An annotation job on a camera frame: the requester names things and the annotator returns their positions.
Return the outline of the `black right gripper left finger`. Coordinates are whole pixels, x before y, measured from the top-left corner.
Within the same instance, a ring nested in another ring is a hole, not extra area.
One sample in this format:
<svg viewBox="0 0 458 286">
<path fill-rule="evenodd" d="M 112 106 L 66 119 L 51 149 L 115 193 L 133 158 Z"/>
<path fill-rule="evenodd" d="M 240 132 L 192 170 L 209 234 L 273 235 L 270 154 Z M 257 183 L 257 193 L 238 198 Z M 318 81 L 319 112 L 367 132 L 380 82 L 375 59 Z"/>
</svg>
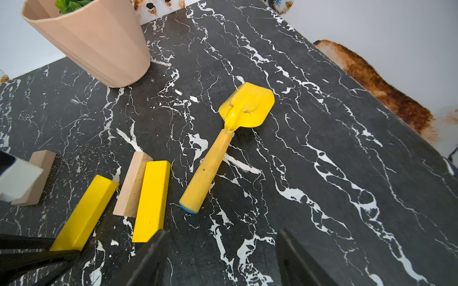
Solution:
<svg viewBox="0 0 458 286">
<path fill-rule="evenodd" d="M 110 286 L 162 286 L 168 231 L 158 230 L 110 281 Z"/>
</svg>

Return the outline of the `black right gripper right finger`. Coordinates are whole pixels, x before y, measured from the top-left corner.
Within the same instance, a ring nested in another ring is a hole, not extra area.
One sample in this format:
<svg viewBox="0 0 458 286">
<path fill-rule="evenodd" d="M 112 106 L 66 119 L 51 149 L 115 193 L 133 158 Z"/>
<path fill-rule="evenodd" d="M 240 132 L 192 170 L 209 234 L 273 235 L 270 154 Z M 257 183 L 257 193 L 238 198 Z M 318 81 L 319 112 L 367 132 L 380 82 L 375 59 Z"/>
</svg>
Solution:
<svg viewBox="0 0 458 286">
<path fill-rule="evenodd" d="M 338 285 L 288 230 L 277 234 L 276 255 L 283 286 Z"/>
</svg>

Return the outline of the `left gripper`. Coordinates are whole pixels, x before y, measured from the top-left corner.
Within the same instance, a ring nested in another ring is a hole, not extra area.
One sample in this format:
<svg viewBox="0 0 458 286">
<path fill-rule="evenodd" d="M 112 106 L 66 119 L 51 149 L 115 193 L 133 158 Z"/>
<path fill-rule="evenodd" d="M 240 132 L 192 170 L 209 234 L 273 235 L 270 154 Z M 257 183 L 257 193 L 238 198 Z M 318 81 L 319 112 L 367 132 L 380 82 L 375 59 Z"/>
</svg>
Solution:
<svg viewBox="0 0 458 286">
<path fill-rule="evenodd" d="M 22 198 L 42 173 L 40 167 L 1 151 L 1 201 L 12 202 Z M 54 238 L 1 234 L 0 248 L 49 250 L 54 241 Z M 51 285 L 75 264 L 80 255 L 78 250 L 1 254 L 1 285 L 7 286 L 32 270 L 61 263 L 60 267 L 35 283 L 35 286 Z"/>
</svg>

